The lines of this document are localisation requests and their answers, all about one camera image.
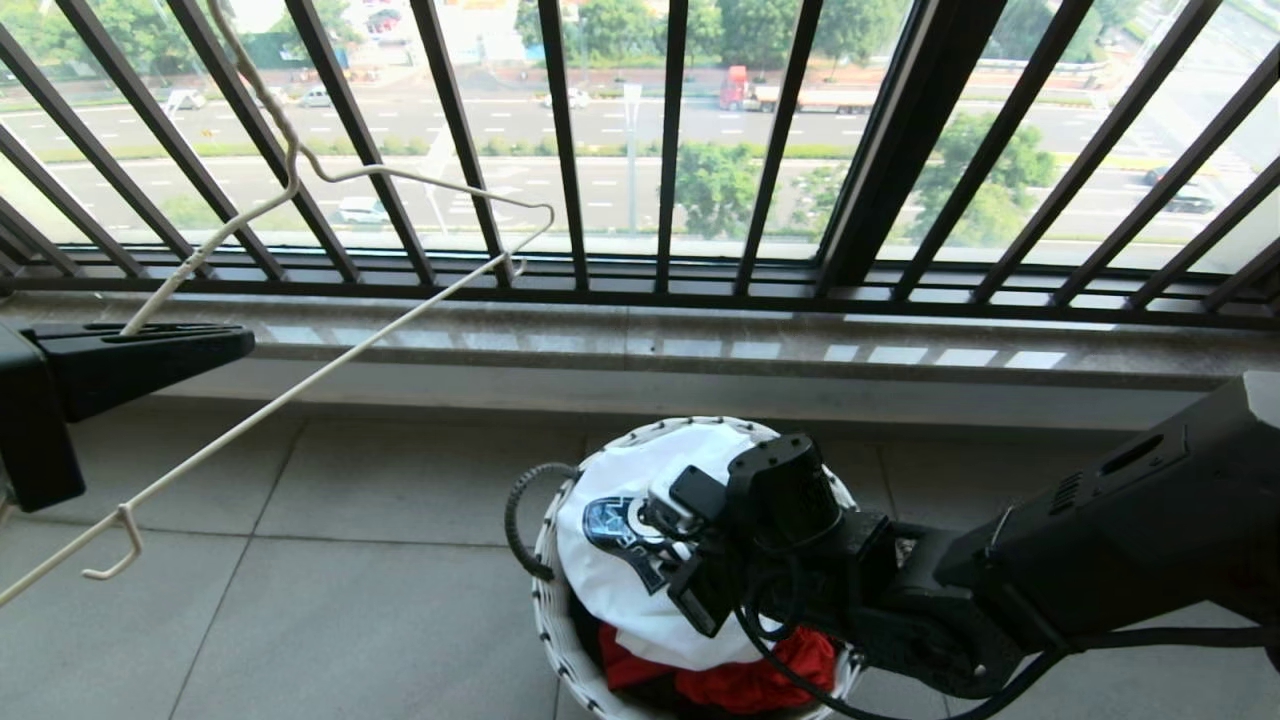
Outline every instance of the car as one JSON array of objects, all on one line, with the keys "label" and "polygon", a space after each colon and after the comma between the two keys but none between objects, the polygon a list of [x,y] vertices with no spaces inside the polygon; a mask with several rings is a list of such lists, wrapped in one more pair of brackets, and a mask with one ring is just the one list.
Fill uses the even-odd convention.
[{"label": "car", "polygon": [[[591,96],[585,91],[576,87],[568,88],[568,106],[570,108],[586,108],[591,104]],[[552,106],[552,95],[548,92],[543,96],[543,108]]]},{"label": "car", "polygon": [[298,105],[303,108],[332,108],[333,100],[329,97],[329,91],[323,85],[317,85],[302,94],[302,97],[298,99]]},{"label": "car", "polygon": [[1216,208],[1213,199],[1203,187],[1194,182],[1178,188],[1178,192],[1165,205],[1165,210],[1170,213],[1197,213],[1202,215],[1213,208]]},{"label": "car", "polygon": [[1147,184],[1156,184],[1157,182],[1165,179],[1166,174],[1169,174],[1169,165],[1161,165],[1147,170],[1143,179],[1147,181]]},{"label": "car", "polygon": [[165,109],[173,110],[198,110],[209,105],[209,99],[198,90],[174,90],[165,101]]},{"label": "car", "polygon": [[376,197],[343,197],[334,219],[353,225],[383,225],[390,222],[387,209]]}]

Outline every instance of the truck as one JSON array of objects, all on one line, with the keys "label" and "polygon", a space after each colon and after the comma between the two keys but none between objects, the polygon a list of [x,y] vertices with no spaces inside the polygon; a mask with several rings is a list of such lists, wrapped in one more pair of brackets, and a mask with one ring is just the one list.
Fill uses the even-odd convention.
[{"label": "truck", "polygon": [[[732,65],[721,85],[721,110],[755,110],[772,113],[778,106],[778,94],[774,85],[755,85],[748,79],[745,65]],[[876,102],[876,92],[847,88],[801,88],[796,99],[796,111],[828,110],[841,115],[865,113]]]}]

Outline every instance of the white wire hanger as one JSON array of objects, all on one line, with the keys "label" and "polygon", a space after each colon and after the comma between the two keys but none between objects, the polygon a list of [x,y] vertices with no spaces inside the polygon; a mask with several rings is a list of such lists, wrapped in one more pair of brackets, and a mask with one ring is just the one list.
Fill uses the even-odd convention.
[{"label": "white wire hanger", "polygon": [[[115,565],[113,565],[106,570],[86,569],[82,570],[81,574],[93,580],[109,580],[119,575],[122,571],[124,571],[125,568],[132,565],[133,561],[138,559],[138,555],[142,553],[142,530],[138,528],[137,520],[133,518],[133,511],[140,505],[154,497],[160,491],[169,487],[174,480],[184,475],[188,470],[191,470],[196,465],[204,462],[206,459],[209,459],[211,455],[225,447],[228,443],[230,443],[239,436],[248,432],[253,425],[262,421],[265,418],[279,410],[291,400],[306,392],[307,388],[324,379],[329,373],[347,364],[353,357],[356,357],[357,355],[371,347],[381,338],[396,332],[401,327],[413,322],[419,315],[426,313],[436,304],[444,301],[451,295],[453,295],[466,284],[471,283],[480,275],[488,273],[489,270],[493,270],[498,265],[503,265],[509,278],[512,279],[517,278],[520,274],[524,273],[526,263],[522,260],[517,268],[512,263],[512,256],[516,252],[520,252],[530,242],[532,242],[534,238],[545,233],[556,220],[556,210],[547,202],[524,202],[521,200],[516,200],[513,197],[508,197],[504,195],[498,195],[494,192],[479,190],[465,184],[456,184],[447,181],[430,178],[416,173],[410,173],[406,170],[399,170],[387,165],[364,165],[358,169],[347,173],[338,173],[330,176],[321,167],[320,159],[316,158],[315,152],[310,147],[303,145],[301,140],[298,140],[297,131],[293,128],[293,124],[289,122],[289,119],[284,115],[284,110],[280,108],[275,97],[270,92],[268,92],[266,85],[264,83],[261,76],[259,76],[257,73],[257,68],[253,67],[253,61],[250,59],[248,53],[241,44],[239,37],[236,35],[234,29],[230,27],[225,15],[223,14],[221,4],[218,0],[206,0],[206,6],[209,8],[209,14],[214,19],[214,24],[218,27],[219,33],[223,36],[223,38],[227,41],[228,46],[236,55],[237,69],[244,77],[244,79],[248,81],[250,87],[252,87],[253,90],[253,94],[257,95],[259,100],[262,102],[264,109],[270,114],[271,120],[275,123],[276,128],[284,136],[285,141],[284,156],[285,156],[285,167],[288,170],[287,176],[288,182],[285,183],[284,190],[275,197],[266,200],[260,205],[257,205],[256,208],[246,210],[244,213],[241,213],[234,218],[232,218],[230,220],[228,220],[207,241],[205,241],[204,245],[201,245],[195,252],[192,252],[186,260],[183,260],[182,264],[173,272],[173,274],[170,274],[165,279],[164,284],[161,284],[160,288],[156,290],[147,299],[147,301],[142,305],[142,307],[138,309],[138,311],[133,315],[133,318],[125,324],[124,329],[120,331],[122,334],[134,334],[138,331],[141,331],[142,327],[147,323],[147,320],[151,319],[156,314],[156,311],[159,311],[159,309],[164,305],[164,302],[168,301],[174,292],[177,292],[178,287],[187,281],[191,273],[193,273],[201,264],[204,264],[205,260],[207,260],[209,256],[214,252],[214,250],[216,250],[218,246],[220,246],[228,237],[238,232],[241,228],[247,225],[253,219],[260,218],[261,215],[269,213],[270,210],[288,202],[298,192],[298,190],[302,187],[302,181],[298,177],[298,168],[297,168],[300,154],[306,156],[307,161],[311,164],[311,169],[324,182],[339,183],[358,177],[385,174],[416,182],[422,182],[428,184],[434,184],[439,187],[445,187],[457,192],[466,192],[476,197],[484,197],[486,200],[494,200],[498,202],[507,202],[511,205],[517,205],[520,208],[545,209],[547,222],[543,223],[538,229],[531,232],[529,236],[520,240],[512,249],[509,250],[503,249],[498,255],[492,258],[489,261],[484,263],[475,270],[467,273],[465,277],[460,278],[453,284],[435,293],[430,299],[422,301],[421,304],[408,310],[396,320],[392,320],[380,331],[375,332],[369,338],[366,338],[364,342],[360,342],[349,347],[346,352],[335,357],[333,361],[320,368],[311,375],[306,377],[289,389],[284,391],[283,393],[280,393],[279,397],[276,397],[271,402],[268,402],[256,413],[241,420],[236,427],[227,430],[225,433],[211,441],[209,445],[196,451],[192,456],[179,462],[172,470],[161,475],[157,480],[155,480],[145,489],[142,489],[142,492],[134,495],[129,500],[118,505],[115,511],[113,511],[110,515],[95,523],[92,527],[81,533],[76,539],[67,543],[61,550],[49,556],[47,560],[33,568],[29,573],[23,575],[18,582],[15,582],[8,589],[0,593],[0,607],[4,607],[6,603],[9,603],[9,601],[22,594],[27,588],[29,588],[37,580],[47,575],[54,568],[61,565],[63,561],[65,561],[68,557],[74,555],[82,547],[92,542],[93,538],[105,533],[116,523],[123,525],[125,533],[128,534],[129,538],[128,553],[124,557],[122,557]],[[10,505],[10,500],[8,498],[8,496],[0,498],[0,525],[4,524],[5,518],[12,512],[12,510],[13,507]]]}]

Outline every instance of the metal security bar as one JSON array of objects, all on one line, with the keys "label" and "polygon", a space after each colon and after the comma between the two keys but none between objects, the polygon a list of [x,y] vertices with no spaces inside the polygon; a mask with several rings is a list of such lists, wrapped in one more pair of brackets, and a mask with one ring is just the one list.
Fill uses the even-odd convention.
[{"label": "metal security bar", "polygon": [[[660,184],[658,188],[657,252],[654,255],[593,255],[586,249],[584,204],[579,178],[579,143],[570,117],[561,3],[532,3],[545,49],[550,113],[556,133],[559,188],[567,218],[566,251],[530,254],[518,279],[498,275],[467,287],[454,297],[476,301],[522,301],[699,309],[749,309],[934,318],[1055,320],[1088,323],[1172,324],[1276,331],[1280,297],[1280,228],[1263,231],[1266,245],[1234,274],[1196,272],[1196,266],[1228,233],[1260,211],[1280,187],[1280,160],[1274,160],[1164,266],[1114,266],[1114,260],[1143,232],[1157,211],[1175,196],[1275,87],[1280,55],[1272,50],[1206,126],[1180,159],[1170,163],[1128,217],[1082,264],[1029,264],[1028,255],[1102,167],[1139,113],[1179,65],[1221,0],[1188,0],[1146,64],[1079,156],[1039,209],[1004,252],[989,261],[948,260],[940,250],[951,237],[997,167],[997,160],[1024,123],[1033,101],[1046,87],[1055,65],[1082,27],[1089,0],[1062,0],[1048,28],[1034,46],[1016,83],[1002,101],[992,126],[960,173],[937,218],[910,260],[878,259],[891,225],[908,202],[929,161],[947,118],[978,67],[988,36],[1001,18],[998,0],[916,0],[884,70],[884,81],[870,109],[864,141],[850,159],[831,220],[813,261],[783,261],[762,256],[765,219],[777,193],[788,131],[804,91],[805,67],[822,28],[822,0],[797,3],[791,49],[777,97],[768,146],[755,190],[753,214],[733,258],[680,255],[673,251],[680,163],[681,115],[694,99],[684,91],[689,33],[686,0],[669,4],[666,31],[668,53],[663,88]],[[273,128],[253,106],[253,99],[228,61],[223,45],[202,14],[204,0],[166,0],[182,32],[191,40],[236,119],[271,173],[283,182],[284,158]],[[285,0],[307,54],[333,99],[347,138],[364,163],[381,160],[361,115],[343,64],[310,0]],[[108,77],[137,110],[165,150],[218,217],[237,211],[204,168],[195,150],[159,108],[134,68],[108,37],[86,0],[56,0],[83,37]],[[415,3],[416,31],[426,51],[430,81],[440,99],[465,181],[484,187],[480,156],[468,120],[468,102],[460,91],[444,28],[434,4]],[[58,243],[14,202],[0,199],[0,293],[6,291],[154,290],[189,247],[140,183],[120,168],[81,119],[72,104],[41,74],[28,53],[0,29],[0,60],[32,94],[73,145],[160,238],[160,245],[123,243],[60,184],[9,129],[0,127],[0,154],[79,229],[90,243]],[[410,222],[404,201],[387,178],[371,178],[398,246],[380,250],[344,247],[306,192],[294,200],[315,237],[315,249],[268,246],[252,231],[241,233],[243,249],[216,252],[210,272],[192,278],[184,290],[204,293],[279,293],[320,297],[429,297],[500,251],[498,219],[489,202],[474,205],[483,251],[435,251]],[[1265,242],[1256,242],[1262,246]]]}]

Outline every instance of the red truck cab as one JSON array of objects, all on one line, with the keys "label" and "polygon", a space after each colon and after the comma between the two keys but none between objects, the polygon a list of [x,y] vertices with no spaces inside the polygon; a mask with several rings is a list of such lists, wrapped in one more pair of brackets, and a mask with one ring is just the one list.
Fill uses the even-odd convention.
[{"label": "red truck cab", "polygon": [[721,110],[741,110],[749,95],[746,65],[730,65],[724,82],[721,83]]}]

